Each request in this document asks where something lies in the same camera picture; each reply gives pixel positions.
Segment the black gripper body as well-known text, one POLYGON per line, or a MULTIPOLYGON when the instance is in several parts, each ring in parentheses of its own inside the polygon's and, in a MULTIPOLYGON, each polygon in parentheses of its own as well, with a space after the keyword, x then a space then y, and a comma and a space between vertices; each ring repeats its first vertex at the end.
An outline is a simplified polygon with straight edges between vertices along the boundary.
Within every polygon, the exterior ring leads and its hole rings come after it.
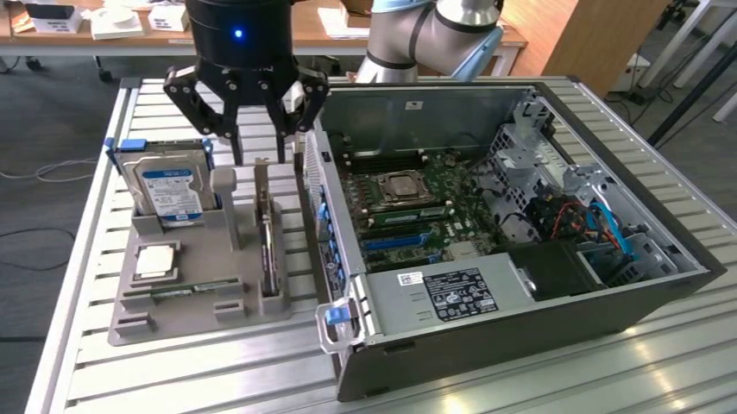
POLYGON ((224 102, 265 105, 297 81, 289 1, 187 1, 196 77, 224 102))

